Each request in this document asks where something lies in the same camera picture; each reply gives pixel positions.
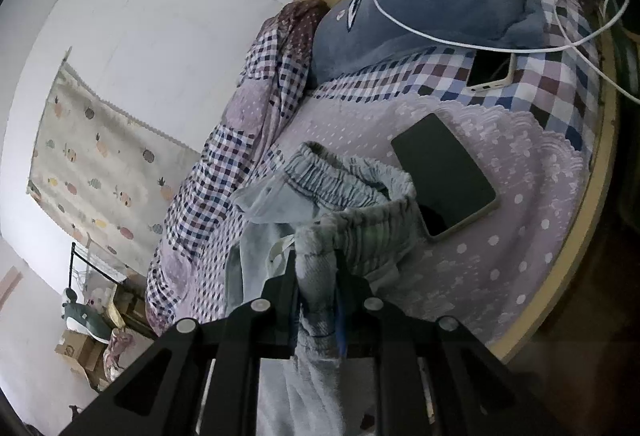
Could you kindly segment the pineapple print curtain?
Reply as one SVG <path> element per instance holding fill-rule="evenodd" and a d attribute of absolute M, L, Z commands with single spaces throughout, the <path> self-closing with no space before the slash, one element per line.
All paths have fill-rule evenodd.
<path fill-rule="evenodd" d="M 120 272 L 148 272 L 168 206 L 198 152 L 101 99 L 63 61 L 40 118 L 28 192 Z"/>

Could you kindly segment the light grey sweatpants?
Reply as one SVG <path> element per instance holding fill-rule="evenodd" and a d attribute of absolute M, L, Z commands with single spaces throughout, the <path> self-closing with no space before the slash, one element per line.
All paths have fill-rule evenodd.
<path fill-rule="evenodd" d="M 335 275 L 344 263 L 375 289 L 398 279 L 400 260 L 421 234 L 411 177 L 305 142 L 231 201 L 246 225 L 226 263 L 228 312 L 260 297 L 264 283 L 283 274 L 288 254 L 302 296 L 294 356 L 260 366 L 258 434 L 359 434 L 373 409 L 372 364 L 338 351 Z"/>

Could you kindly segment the wooden bed frame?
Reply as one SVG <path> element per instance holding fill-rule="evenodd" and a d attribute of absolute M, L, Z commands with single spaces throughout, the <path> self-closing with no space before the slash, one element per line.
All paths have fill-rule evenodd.
<path fill-rule="evenodd" d="M 339 0 L 325 0 L 334 5 Z M 521 315 L 490 350 L 502 362 L 511 360 L 535 334 L 559 303 L 570 286 L 596 232 L 612 177 L 618 130 L 618 93 L 603 89 L 599 97 L 598 134 L 596 151 L 591 159 L 591 172 L 585 186 L 582 202 L 570 225 L 562 250 L 555 260 L 547 279 L 541 283 L 534 297 Z"/>

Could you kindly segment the white-cased smartphone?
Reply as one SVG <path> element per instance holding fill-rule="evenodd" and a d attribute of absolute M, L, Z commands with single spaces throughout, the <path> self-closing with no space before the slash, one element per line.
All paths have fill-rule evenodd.
<path fill-rule="evenodd" d="M 513 82 L 516 55 L 512 52 L 477 50 L 466 87 L 472 92 L 486 92 L 509 86 Z"/>

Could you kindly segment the brown cardboard box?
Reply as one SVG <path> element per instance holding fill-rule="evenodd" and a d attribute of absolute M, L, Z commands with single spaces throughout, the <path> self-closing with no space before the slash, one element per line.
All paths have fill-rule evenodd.
<path fill-rule="evenodd" d="M 64 330 L 54 352 L 62 356 L 73 369 L 94 371 L 104 349 L 105 345 L 91 335 Z"/>

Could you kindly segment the small-check plaid quilt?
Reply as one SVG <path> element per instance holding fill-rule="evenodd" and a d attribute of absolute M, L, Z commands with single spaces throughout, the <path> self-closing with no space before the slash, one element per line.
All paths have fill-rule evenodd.
<path fill-rule="evenodd" d="M 162 334 L 180 316 L 224 311 L 224 261 L 243 229 L 231 196 L 253 179 L 291 121 L 308 85 L 323 0 L 285 5 L 248 50 L 236 89 L 198 162 L 171 199 L 146 277 L 145 313 Z"/>

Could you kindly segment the large black tablet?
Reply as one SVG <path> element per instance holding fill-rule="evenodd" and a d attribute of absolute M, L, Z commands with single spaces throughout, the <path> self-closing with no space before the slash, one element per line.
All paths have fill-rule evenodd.
<path fill-rule="evenodd" d="M 439 241 L 497 208 L 495 186 L 451 128 L 431 113 L 390 142 L 416 187 L 426 236 Z"/>

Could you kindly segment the black metal clothes rack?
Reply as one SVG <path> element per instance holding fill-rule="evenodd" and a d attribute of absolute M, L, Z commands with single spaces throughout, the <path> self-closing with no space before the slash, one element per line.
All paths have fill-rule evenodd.
<path fill-rule="evenodd" d="M 129 328 L 155 338 L 145 315 L 145 278 L 127 266 L 108 266 L 100 255 L 73 241 L 68 283 L 112 328 Z"/>

